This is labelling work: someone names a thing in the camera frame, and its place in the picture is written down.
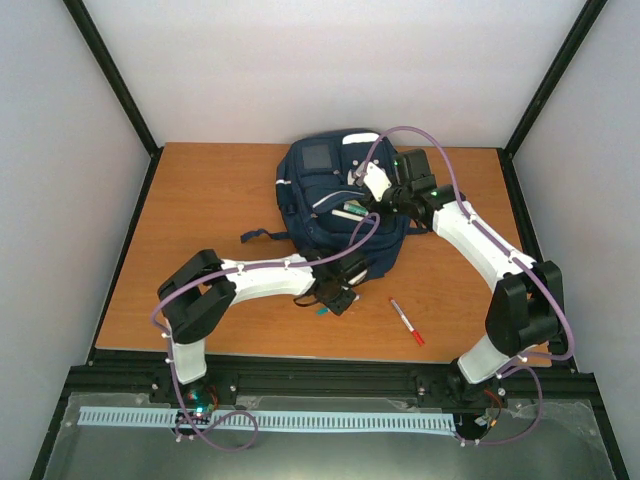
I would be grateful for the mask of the yellow highlighter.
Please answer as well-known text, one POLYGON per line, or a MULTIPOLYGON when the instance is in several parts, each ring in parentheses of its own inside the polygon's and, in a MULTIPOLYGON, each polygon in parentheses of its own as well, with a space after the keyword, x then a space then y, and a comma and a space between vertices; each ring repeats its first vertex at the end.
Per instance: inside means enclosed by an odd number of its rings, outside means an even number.
POLYGON ((363 217, 363 216, 356 215, 356 214, 353 214, 353 213, 350 213, 350 212, 346 212, 346 211, 343 211, 343 210, 333 209, 331 211, 331 214, 333 216, 336 216, 336 217, 339 217, 339 218, 343 218, 343 219, 347 219, 347 220, 350 220, 350 221, 353 221, 353 222, 360 222, 362 220, 365 220, 365 217, 363 217))

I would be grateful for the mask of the navy blue backpack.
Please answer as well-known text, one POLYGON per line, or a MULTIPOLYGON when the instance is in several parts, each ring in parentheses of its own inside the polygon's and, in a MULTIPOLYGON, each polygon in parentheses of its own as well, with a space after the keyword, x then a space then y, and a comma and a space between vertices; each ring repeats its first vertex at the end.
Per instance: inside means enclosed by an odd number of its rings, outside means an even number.
POLYGON ((381 215, 368 208, 369 192, 354 178, 365 162, 395 175, 398 152, 375 131, 353 128, 319 133, 294 142, 276 169, 276 203, 285 229, 272 240, 290 240, 299 252, 347 249, 362 241, 359 252, 369 262, 368 278, 383 277, 396 263, 405 238, 431 231, 403 215, 381 215), (353 222, 333 216, 345 202, 357 202, 369 212, 353 222))

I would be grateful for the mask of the green white glue stick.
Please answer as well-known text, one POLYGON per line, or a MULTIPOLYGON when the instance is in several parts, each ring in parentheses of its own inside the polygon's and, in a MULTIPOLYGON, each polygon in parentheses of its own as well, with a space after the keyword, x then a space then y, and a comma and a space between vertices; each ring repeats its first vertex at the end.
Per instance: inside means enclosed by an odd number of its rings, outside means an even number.
POLYGON ((366 216, 369 214, 368 210, 357 202, 345 202, 343 204, 343 209, 348 213, 359 216, 366 216))

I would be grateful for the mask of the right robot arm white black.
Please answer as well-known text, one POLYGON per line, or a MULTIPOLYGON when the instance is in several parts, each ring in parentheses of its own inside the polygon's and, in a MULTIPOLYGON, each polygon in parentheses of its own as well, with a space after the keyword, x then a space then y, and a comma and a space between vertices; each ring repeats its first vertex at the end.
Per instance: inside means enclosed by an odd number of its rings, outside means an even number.
POLYGON ((492 292, 484 336, 447 375, 450 398, 469 404, 514 361, 524 361, 560 334, 561 273, 553 262, 539 263, 498 235, 454 185, 438 185, 423 150, 395 155, 393 167, 393 177, 372 162, 356 170, 369 192, 369 210, 404 215, 430 229, 477 270, 492 292))

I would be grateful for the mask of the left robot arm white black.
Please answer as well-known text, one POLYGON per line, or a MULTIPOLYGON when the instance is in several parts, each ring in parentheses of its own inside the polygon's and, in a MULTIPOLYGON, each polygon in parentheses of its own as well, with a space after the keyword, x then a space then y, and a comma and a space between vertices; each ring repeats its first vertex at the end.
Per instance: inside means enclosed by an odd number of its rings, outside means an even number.
POLYGON ((205 339, 230 307, 241 302, 289 295, 309 297, 336 314, 353 303, 353 288, 368 274, 364 254, 343 255, 307 250, 265 261, 221 259, 214 250, 198 252, 158 288, 169 338, 169 363, 174 366, 172 388, 186 402, 201 400, 208 390, 205 339))

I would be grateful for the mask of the red marker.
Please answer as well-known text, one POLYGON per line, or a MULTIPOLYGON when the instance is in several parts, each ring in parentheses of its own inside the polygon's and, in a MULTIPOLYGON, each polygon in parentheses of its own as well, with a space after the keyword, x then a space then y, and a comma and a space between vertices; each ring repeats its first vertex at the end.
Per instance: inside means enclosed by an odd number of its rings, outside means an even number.
POLYGON ((394 308, 394 310, 396 311, 396 313, 398 314, 399 318, 401 319, 401 321, 403 322, 407 330, 413 336, 417 344, 419 346, 423 346, 425 344, 423 338, 421 337, 420 333, 415 329, 413 324, 410 322, 409 318, 406 316, 405 312, 402 310, 400 305, 392 297, 389 298, 389 302, 394 308))

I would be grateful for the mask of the metal front plate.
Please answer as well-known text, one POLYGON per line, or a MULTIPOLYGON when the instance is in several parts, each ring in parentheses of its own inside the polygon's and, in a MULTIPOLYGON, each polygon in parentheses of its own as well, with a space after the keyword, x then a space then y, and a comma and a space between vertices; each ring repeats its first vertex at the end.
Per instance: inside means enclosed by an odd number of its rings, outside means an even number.
MULTIPOLYGON (((400 401, 250 397, 254 411, 440 413, 400 401)), ((500 447, 460 443, 454 433, 272 433, 80 426, 80 408, 141 407, 142 395, 71 397, 46 479, 612 479, 615 471, 589 402, 516 400, 501 414, 500 447)))

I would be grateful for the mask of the black aluminium frame rail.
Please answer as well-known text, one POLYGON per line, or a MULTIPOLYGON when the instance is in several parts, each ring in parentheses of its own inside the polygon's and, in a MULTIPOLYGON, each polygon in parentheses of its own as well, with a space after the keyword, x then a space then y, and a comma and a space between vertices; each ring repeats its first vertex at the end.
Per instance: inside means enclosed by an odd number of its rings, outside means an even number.
POLYGON ((99 350, 88 364, 70 369, 60 397, 140 394, 152 403, 176 405, 176 397, 181 395, 190 407, 198 402, 237 405, 243 399, 262 396, 386 398, 458 413, 489 406, 489 397, 503 389, 505 405, 537 398, 585 400, 596 409, 604 405, 594 375, 577 373, 566 366, 542 367, 534 375, 520 371, 475 387, 457 400, 445 382, 450 370, 445 364, 224 355, 209 355, 206 361, 203 379, 191 387, 175 388, 164 354, 99 350))

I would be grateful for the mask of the right rear frame post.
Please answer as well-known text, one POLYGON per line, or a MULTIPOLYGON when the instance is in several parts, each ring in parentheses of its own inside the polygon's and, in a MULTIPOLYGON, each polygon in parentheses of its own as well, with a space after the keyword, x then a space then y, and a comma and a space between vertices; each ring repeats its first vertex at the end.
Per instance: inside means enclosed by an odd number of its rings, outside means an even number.
POLYGON ((516 156, 607 3, 607 0, 584 2, 506 146, 501 150, 507 161, 512 161, 516 156))

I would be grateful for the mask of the frame post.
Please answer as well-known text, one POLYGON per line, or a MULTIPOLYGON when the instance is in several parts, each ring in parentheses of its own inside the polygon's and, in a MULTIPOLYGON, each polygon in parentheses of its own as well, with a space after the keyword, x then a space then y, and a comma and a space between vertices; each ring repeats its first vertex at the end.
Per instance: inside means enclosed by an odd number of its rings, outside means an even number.
POLYGON ((111 87, 144 150, 152 161, 156 161, 161 155, 161 148, 155 141, 85 3, 81 0, 63 0, 63 4, 111 87))
POLYGON ((516 156, 607 3, 607 0, 584 2, 506 146, 501 150, 507 161, 512 161, 516 156))

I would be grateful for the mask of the left rear frame post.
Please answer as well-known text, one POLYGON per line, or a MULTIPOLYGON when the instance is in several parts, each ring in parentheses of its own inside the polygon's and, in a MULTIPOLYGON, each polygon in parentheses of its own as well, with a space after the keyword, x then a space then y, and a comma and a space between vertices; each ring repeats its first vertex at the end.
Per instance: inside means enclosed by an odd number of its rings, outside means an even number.
POLYGON ((63 4, 111 87, 144 150, 152 161, 156 161, 161 155, 161 148, 155 141, 85 3, 81 0, 63 0, 63 4))

